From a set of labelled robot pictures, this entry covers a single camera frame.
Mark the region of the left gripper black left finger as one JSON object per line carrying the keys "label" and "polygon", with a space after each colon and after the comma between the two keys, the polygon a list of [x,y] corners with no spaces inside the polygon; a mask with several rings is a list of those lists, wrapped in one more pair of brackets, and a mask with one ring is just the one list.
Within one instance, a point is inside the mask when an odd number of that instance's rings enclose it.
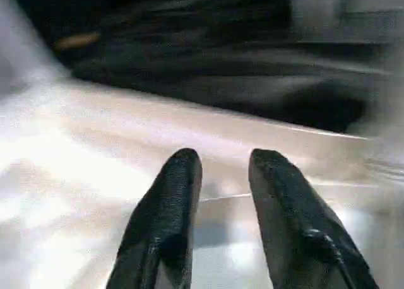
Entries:
{"label": "left gripper black left finger", "polygon": [[107,288],[190,288],[201,179],[194,149],[169,157],[130,216]]}

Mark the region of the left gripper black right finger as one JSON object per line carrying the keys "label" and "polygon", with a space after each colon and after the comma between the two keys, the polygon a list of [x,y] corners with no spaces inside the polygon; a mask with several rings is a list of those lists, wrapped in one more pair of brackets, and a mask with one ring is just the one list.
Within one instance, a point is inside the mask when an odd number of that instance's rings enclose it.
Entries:
{"label": "left gripper black right finger", "polygon": [[274,288],[377,288],[336,213],[277,151],[255,149],[249,184]]}

